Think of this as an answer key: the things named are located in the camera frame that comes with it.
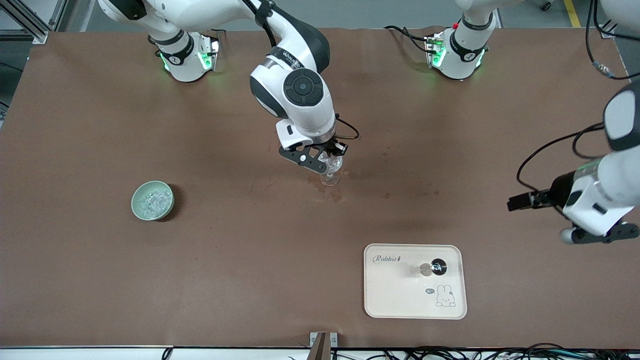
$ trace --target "ice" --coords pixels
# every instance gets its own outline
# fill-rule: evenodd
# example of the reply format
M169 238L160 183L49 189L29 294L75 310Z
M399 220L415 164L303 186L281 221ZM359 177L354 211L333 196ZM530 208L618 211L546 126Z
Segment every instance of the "ice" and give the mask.
M139 215L146 219L157 218L169 208L171 201L169 190L156 190L139 201Z

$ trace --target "brown table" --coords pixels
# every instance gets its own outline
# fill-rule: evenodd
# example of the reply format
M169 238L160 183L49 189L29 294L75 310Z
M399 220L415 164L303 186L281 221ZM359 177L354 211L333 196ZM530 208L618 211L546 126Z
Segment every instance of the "brown table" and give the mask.
M640 347L640 243L565 245L551 209L505 205L524 192L520 162L600 121L624 85L592 68L582 30L498 30L464 82L397 34L324 32L335 109L362 131L335 188L277 154L248 86L261 32L229 33L221 71L191 84L143 33L35 46L0 131L0 344L288 346L337 331L350 347ZM613 41L592 46L622 71ZM564 143L524 177L544 187L579 164ZM177 192L168 221L131 213L152 179ZM460 248L467 316L368 317L370 243Z

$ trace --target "gray floor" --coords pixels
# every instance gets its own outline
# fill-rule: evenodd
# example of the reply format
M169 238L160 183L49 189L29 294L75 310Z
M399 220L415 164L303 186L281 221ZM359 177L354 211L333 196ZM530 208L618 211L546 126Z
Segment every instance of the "gray floor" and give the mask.
M75 0L67 31L139 31L135 26L113 22L106 17L95 0ZM500 9L505 28L563 28L571 22L563 0L542 12L545 0L525 0ZM430 25L450 26L460 18L453 0L278 0L278 5L291 15L319 28L382 28L394 24L408 28ZM580 23L586 23L589 1L573 0ZM254 22L239 20L225 25L230 31L256 30ZM629 72L640 71L640 44L617 40ZM23 68L29 42L0 41L0 61ZM0 65L0 101L10 104L20 72Z

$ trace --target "bowl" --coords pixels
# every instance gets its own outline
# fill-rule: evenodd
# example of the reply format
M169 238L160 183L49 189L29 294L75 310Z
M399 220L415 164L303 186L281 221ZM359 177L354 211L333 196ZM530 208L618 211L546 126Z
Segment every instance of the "bowl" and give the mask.
M131 211L140 220L160 220L173 209L174 200L169 185L158 180L149 181L133 193Z

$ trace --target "cable connector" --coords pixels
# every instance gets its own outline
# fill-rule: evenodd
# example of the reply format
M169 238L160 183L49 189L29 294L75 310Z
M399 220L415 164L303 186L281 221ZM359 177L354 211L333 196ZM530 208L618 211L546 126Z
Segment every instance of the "cable connector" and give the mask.
M599 63L597 61L593 62L593 66L596 68L596 70L599 73L601 73L602 75L608 77L609 79L614 77L613 73L611 72L611 70L609 70L608 66L606 66L604 64L601 64L601 63Z

